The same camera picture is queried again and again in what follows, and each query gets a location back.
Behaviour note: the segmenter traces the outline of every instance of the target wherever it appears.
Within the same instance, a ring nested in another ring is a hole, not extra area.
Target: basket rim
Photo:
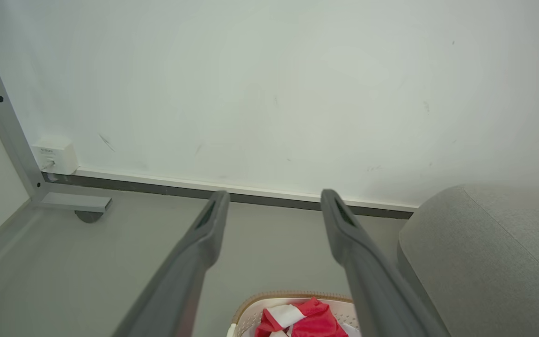
[[[233,316],[232,324],[238,324],[238,320],[242,316],[242,313],[250,307],[253,303],[265,299],[275,299],[283,297],[301,297],[304,299],[310,299],[316,297],[319,300],[337,300],[344,301],[346,303],[353,303],[353,299],[349,296],[336,294],[336,293],[323,293],[323,292],[308,292],[305,290],[291,291],[291,290],[276,290],[273,292],[263,292],[255,294],[248,299],[246,299]]]

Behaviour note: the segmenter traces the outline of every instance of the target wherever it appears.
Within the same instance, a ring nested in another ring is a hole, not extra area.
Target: wall socket
[[[71,175],[79,162],[72,141],[63,136],[45,136],[32,145],[32,152],[43,172]]]

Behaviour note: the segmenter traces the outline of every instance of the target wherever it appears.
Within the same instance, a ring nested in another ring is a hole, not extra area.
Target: gray ottoman
[[[449,188],[421,205],[398,248],[451,336],[539,336],[539,192]]]

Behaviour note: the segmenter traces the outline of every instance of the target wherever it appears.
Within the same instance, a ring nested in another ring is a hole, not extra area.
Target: white plastic basket
[[[244,335],[244,333],[249,328],[256,327],[261,323],[264,308],[304,303],[312,297],[316,297],[323,303],[328,304],[338,323],[346,323],[356,329],[359,328],[355,305],[353,305],[353,300],[350,297],[316,292],[269,292],[251,296],[244,301],[234,315],[226,337],[253,337],[255,329],[250,330],[252,332],[250,336]]]

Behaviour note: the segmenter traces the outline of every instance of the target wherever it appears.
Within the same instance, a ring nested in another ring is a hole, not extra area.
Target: caster wheel
[[[97,220],[99,220],[101,215],[103,215],[103,213],[86,212],[86,211],[74,211],[74,214],[78,216],[78,218],[81,219],[83,222],[86,222],[88,224],[97,222]]]

